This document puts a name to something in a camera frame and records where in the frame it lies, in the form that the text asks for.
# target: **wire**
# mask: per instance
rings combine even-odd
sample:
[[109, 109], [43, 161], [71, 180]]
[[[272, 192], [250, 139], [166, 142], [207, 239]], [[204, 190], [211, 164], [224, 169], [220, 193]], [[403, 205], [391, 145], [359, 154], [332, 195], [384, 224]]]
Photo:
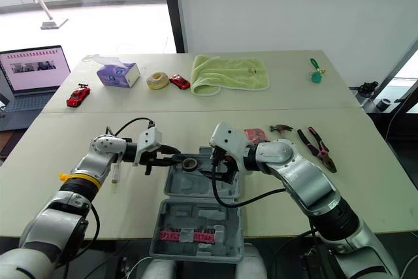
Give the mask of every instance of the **wire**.
[[132, 267], [132, 269], [128, 272], [128, 275], [126, 276], [126, 279], [129, 279], [129, 276], [131, 275], [131, 273], [134, 271], [135, 267], [137, 267], [139, 264], [141, 264], [143, 261], [152, 258], [151, 256], [148, 257], [144, 257], [143, 259], [140, 259], [139, 261], [137, 261], [137, 263]]
[[[311, 235], [312, 233], [316, 232], [317, 229], [313, 229], [313, 230], [307, 230], [293, 238], [290, 238], [288, 241], [284, 242], [281, 246], [279, 246], [279, 248], [274, 252], [273, 254], [273, 261], [276, 261], [277, 256], [279, 255], [279, 253], [286, 247], [288, 246], [290, 243], [292, 243], [293, 241], [296, 241], [300, 238], [306, 237], [307, 235]], [[271, 262], [271, 264], [268, 266], [268, 268], [272, 268], [273, 266], [273, 261]], [[274, 268], [274, 276], [272, 276], [272, 279], [276, 279], [276, 268]]]
[[117, 137], [119, 135], [119, 133], [121, 133], [128, 125], [130, 125], [131, 123], [133, 123], [135, 121], [138, 121], [138, 120], [148, 120], [149, 121], [148, 128], [150, 126], [153, 126], [154, 125], [154, 121], [152, 121], [149, 118], [144, 118], [144, 117], [135, 118], [135, 119], [132, 119], [131, 121], [125, 123], [125, 125], [123, 127], [121, 127], [117, 132], [115, 132], [115, 134], [114, 134], [115, 137]]
[[415, 256], [413, 256], [413, 257], [411, 257], [411, 259], [406, 263], [406, 265], [405, 265], [405, 267], [404, 267], [404, 270], [402, 271], [402, 274], [400, 275], [400, 279], [404, 279], [404, 276], [405, 276], [405, 274], [406, 274], [406, 271], [407, 271], [407, 269], [408, 269], [408, 267], [411, 265], [411, 263], [413, 262], [413, 261], [415, 261], [416, 259], [418, 258], [418, 254], [417, 255], [415, 255]]
[[99, 214], [97, 213], [96, 208], [94, 207], [93, 204], [91, 204], [91, 211], [93, 212], [94, 218], [96, 220], [96, 231], [95, 231], [95, 234], [94, 234], [92, 240], [90, 242], [88, 242], [88, 244], [86, 245], [86, 247], [84, 247], [83, 250], [80, 253], [78, 253], [77, 255], [75, 255], [68, 262], [66, 262], [64, 264], [61, 264], [60, 266], [57, 266], [56, 269], [61, 268], [64, 265], [66, 265], [66, 267], [67, 267], [67, 265], [69, 263], [71, 263], [72, 261], [74, 261], [76, 258], [79, 258], [82, 254], [86, 253], [87, 250], [91, 247], [91, 245], [93, 245], [93, 243], [96, 242], [97, 237], [99, 236], [99, 232], [100, 232], [100, 218], [99, 218]]
[[114, 135], [113, 132], [112, 132], [112, 129], [108, 125], [106, 126], [106, 132], [105, 132], [105, 134]]
[[70, 270], [70, 263], [67, 263], [65, 264], [63, 279], [67, 279], [69, 270]]
[[389, 135], [389, 130], [391, 129], [391, 125], [392, 125], [392, 122], [393, 122], [393, 120], [395, 119], [395, 117], [396, 117], [396, 115], [398, 114], [398, 112], [400, 112], [400, 109], [406, 104], [406, 101], [412, 96], [412, 94], [413, 93], [410, 93], [405, 99], [404, 99], [404, 101], [402, 102], [402, 104], [400, 104], [399, 106], [398, 106], [398, 108], [396, 108], [396, 109], [398, 109], [396, 112], [395, 112], [395, 114], [393, 115], [393, 117], [392, 117], [392, 119], [389, 121], [389, 125], [387, 126], [387, 130], [386, 130], [386, 135], [385, 135], [385, 142], [387, 142], [387, 136]]
[[319, 258], [320, 267], [323, 270], [321, 272], [324, 274], [325, 278], [328, 278], [328, 276], [327, 276], [327, 274], [325, 272], [324, 261], [323, 261], [321, 252], [319, 251], [318, 238], [316, 237], [316, 234], [315, 234], [315, 231], [314, 231], [315, 228], [314, 228], [314, 225], [313, 225], [311, 219], [309, 219], [309, 226], [311, 227], [311, 232], [312, 232], [312, 237], [313, 237], [313, 245], [315, 246], [316, 254], [318, 255], [318, 258]]
[[269, 195], [272, 194], [276, 194], [276, 193], [280, 193], [280, 192], [286, 192], [286, 189], [273, 189], [272, 191], [269, 191], [267, 193], [261, 194], [257, 197], [254, 197], [252, 199], [249, 199], [247, 201], [241, 202], [241, 203], [236, 203], [236, 204], [228, 204], [228, 203], [224, 203], [221, 200], [221, 197], [219, 197], [219, 194], [217, 193], [217, 188], [216, 188], [216, 165], [212, 165], [212, 189], [214, 191], [214, 195], [215, 195], [215, 199], [216, 201], [224, 207], [228, 207], [228, 208], [236, 208], [236, 207], [241, 207], [241, 206], [245, 206], [248, 205], [250, 203], [253, 203], [255, 201], [258, 201], [259, 199], [263, 199]]
[[128, 242], [126, 242], [122, 247], [121, 247], [121, 249], [117, 252], [117, 253], [115, 253], [115, 254], [113, 254], [112, 256], [110, 256], [106, 261], [103, 261], [102, 263], [100, 263], [100, 264], [98, 264], [92, 271], [90, 271], [85, 277], [84, 277], [84, 279], [87, 279], [88, 277], [90, 277], [97, 269], [99, 269], [100, 267], [102, 267], [104, 264], [107, 264], [113, 257], [116, 257], [117, 255], [119, 255], [119, 254], [121, 254], [122, 253], [122, 251], [125, 249], [125, 247], [129, 244], [129, 243], [131, 243], [131, 241], [129, 240]]

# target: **donut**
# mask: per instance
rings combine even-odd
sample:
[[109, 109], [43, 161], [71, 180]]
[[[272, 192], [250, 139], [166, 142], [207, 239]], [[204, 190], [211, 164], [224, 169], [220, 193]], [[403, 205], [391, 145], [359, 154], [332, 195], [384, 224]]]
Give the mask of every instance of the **donut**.
[[156, 72], [146, 79], [146, 83], [151, 90], [159, 90], [169, 83], [169, 77], [164, 72]]

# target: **silver robot arm segment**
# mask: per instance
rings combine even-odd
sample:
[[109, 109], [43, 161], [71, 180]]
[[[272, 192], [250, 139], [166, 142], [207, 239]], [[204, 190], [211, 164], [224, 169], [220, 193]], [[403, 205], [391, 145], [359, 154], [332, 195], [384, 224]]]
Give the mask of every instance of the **silver robot arm segment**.
[[164, 154], [180, 153], [161, 145], [161, 133], [155, 127], [142, 132], [138, 144], [113, 135], [100, 135], [92, 140], [81, 162], [62, 178], [58, 192], [25, 228], [19, 248], [0, 255], [0, 278], [47, 279], [55, 267], [76, 256], [88, 226], [86, 219], [91, 202], [109, 174], [112, 163], [134, 165], [172, 165], [176, 161], [157, 159], [158, 149]]
[[317, 166], [303, 158], [289, 140], [254, 146], [245, 136], [221, 122], [210, 144], [235, 159], [244, 174], [261, 171], [283, 182], [290, 196], [319, 231], [347, 278], [387, 273], [399, 278], [398, 269], [375, 234], [354, 213], [340, 192]]

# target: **green keychain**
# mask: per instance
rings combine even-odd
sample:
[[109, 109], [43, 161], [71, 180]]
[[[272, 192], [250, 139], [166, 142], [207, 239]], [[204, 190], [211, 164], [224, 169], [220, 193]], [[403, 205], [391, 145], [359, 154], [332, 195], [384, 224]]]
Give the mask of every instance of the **green keychain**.
[[318, 62], [316, 62], [316, 60], [314, 58], [311, 58], [310, 61], [311, 61], [311, 64], [313, 65], [313, 67], [316, 70], [315, 72], [313, 72], [311, 74], [311, 81], [313, 83], [319, 84], [319, 83], [321, 83], [321, 80], [322, 80], [322, 74], [327, 73], [327, 71], [324, 70], [324, 69], [321, 69], [318, 65]]

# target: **pink-handled pliers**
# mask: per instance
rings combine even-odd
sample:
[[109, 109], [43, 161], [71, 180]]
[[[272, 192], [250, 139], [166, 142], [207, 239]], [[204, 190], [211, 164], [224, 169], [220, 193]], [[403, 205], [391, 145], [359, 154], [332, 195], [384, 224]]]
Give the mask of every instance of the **pink-handled pliers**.
[[299, 134], [300, 139], [309, 148], [312, 155], [318, 157], [330, 172], [336, 173], [337, 168], [335, 167], [334, 162], [328, 155], [329, 149], [325, 146], [321, 137], [313, 127], [309, 127], [308, 130], [313, 135], [315, 140], [318, 142], [319, 149], [317, 149], [310, 141], [308, 141], [308, 139], [305, 137], [305, 134], [303, 134], [302, 130], [299, 129], [297, 132]]

